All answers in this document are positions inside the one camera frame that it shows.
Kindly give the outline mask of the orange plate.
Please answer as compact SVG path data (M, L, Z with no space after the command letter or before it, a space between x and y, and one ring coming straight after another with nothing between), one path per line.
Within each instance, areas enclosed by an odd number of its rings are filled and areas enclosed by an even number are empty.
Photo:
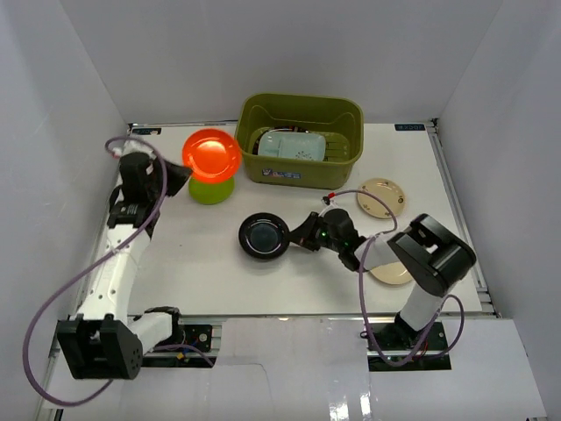
M182 147L181 157L192 176L204 183L226 182L242 162L238 142L229 133L213 128L191 134Z

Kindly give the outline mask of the small black plate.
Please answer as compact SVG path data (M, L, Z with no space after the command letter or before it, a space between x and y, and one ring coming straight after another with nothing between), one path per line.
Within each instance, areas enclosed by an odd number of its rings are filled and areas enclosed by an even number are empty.
M243 251L257 260L274 260L289 246L289 229L280 217L255 213L246 218L238 229L238 242Z

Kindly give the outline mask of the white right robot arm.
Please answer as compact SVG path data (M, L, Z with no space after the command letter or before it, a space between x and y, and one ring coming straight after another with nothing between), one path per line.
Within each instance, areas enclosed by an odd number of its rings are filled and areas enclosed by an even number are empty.
M313 252L330 249L352 272L401 263L415 281L394 319L397 342L408 350L426 341L426 326L477 261L470 246L428 214L419 215L401 232L368 239L359 235L346 210L312 212L288 239Z

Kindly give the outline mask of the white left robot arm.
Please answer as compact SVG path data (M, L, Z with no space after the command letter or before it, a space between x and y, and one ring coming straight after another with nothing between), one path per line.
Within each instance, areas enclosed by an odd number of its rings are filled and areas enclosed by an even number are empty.
M175 196L191 169L134 152L120 158L120 183L110 197L105 249L75 316L57 324L56 336L71 375L78 380L132 380L144 355L156 346L180 347L185 328L175 307L160 306L128 318L139 263L160 216L156 205Z

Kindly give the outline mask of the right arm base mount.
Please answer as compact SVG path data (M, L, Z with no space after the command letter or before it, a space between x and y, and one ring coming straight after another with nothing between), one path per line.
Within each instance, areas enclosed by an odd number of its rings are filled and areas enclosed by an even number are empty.
M413 349L415 341L404 339L395 330L392 323L374 323L371 324L371 328L380 349L392 362L402 360ZM367 342L367 361L370 373L448 371L452 369L448 354L436 358L436 355L448 346L448 340L441 322L435 322L428 338L423 342L415 357L403 367L389 366L378 355L366 331L362 331L359 336Z

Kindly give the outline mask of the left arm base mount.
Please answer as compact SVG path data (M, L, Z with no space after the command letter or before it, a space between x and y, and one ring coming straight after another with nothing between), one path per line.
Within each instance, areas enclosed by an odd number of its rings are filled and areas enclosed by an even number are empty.
M182 333L182 343L197 348L209 354L212 349L213 327L209 324L179 323ZM180 367L207 367L208 364L198 353L183 348L177 355Z

